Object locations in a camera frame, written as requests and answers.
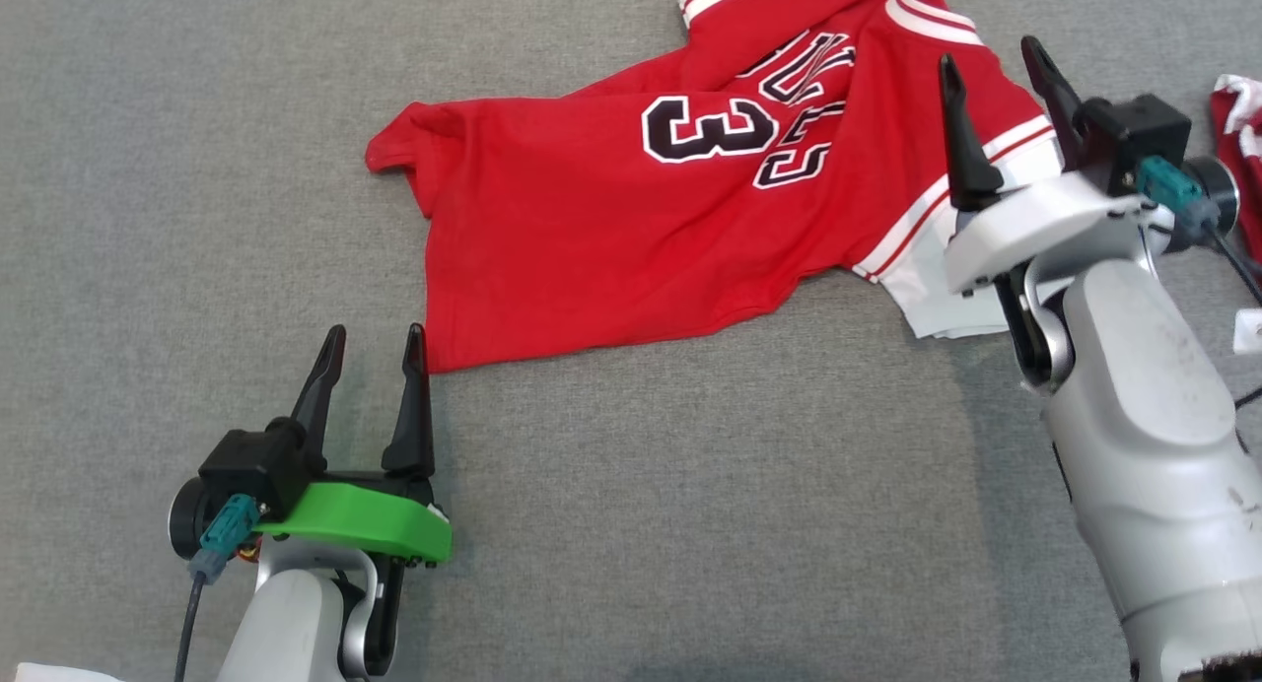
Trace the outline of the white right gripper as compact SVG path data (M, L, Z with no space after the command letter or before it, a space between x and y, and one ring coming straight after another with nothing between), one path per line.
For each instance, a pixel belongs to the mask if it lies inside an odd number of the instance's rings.
M1235 227L1241 192L1230 170L1213 157L1191 158L1181 167L1148 157L1132 170L1133 183L1122 194L1095 186L1078 170L1085 157L1085 131L1076 123L1082 99L1035 35L1022 37L1021 54L1029 85L1042 99L1056 134L1063 170L1069 173L1000 200L1005 176L992 165L976 133L954 58L941 56L949 197L959 212L978 212L946 246L952 292L997 284L1001 275L1021 266L1032 275L1032 290L1109 260L1132 261L1155 274L1155 260L1164 253L1185 250L1212 232Z

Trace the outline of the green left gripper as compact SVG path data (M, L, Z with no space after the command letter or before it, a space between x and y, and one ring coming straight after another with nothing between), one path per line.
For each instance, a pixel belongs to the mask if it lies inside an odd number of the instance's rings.
M329 327L290 417L302 426L304 445L323 445L333 386L341 380L347 332ZM430 378L424 326L408 330L401 371L404 392L392 440L382 452L387 474L329 475L312 482L286 512L256 499L257 524L246 541L261 535L387 554L404 562L443 565L454 552L454 529L434 501L435 472Z

